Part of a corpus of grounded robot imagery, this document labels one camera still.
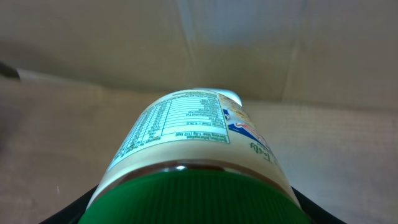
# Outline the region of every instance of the plastic bottle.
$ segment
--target plastic bottle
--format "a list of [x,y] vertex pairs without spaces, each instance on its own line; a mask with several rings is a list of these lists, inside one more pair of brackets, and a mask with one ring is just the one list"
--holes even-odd
[[126,222],[310,220],[239,97],[199,89],[168,94],[145,109],[80,220]]

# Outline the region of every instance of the nutrition facts label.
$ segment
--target nutrition facts label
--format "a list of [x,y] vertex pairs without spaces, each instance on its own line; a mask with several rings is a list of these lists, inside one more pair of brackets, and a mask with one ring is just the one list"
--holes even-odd
[[175,93],[147,109],[127,135],[108,170],[137,151],[179,140],[229,143],[223,110],[216,94],[202,91]]

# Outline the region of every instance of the cardboard wall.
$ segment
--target cardboard wall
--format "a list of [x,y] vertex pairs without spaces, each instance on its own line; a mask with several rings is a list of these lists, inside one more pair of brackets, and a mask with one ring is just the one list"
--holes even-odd
[[394,1],[3,0],[0,60],[145,90],[397,109]]
[[[40,223],[98,184],[164,95],[0,79],[0,223]],[[397,113],[243,105],[301,193],[346,223],[398,223]]]

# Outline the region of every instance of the green bottle cap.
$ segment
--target green bottle cap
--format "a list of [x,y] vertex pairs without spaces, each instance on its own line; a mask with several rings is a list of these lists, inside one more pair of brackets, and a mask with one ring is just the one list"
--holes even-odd
[[115,187],[83,214],[87,223],[310,223],[287,196],[230,172],[159,172]]

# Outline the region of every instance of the cardboard surface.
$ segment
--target cardboard surface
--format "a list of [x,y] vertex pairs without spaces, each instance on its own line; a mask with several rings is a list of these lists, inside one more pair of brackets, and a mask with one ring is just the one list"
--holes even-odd
[[310,1],[283,100],[398,108],[394,1]]
[[[163,95],[0,80],[0,223],[38,223],[95,186]],[[398,114],[243,106],[308,198],[347,223],[398,222]]]
[[390,0],[0,3],[0,60],[140,90],[398,109]]

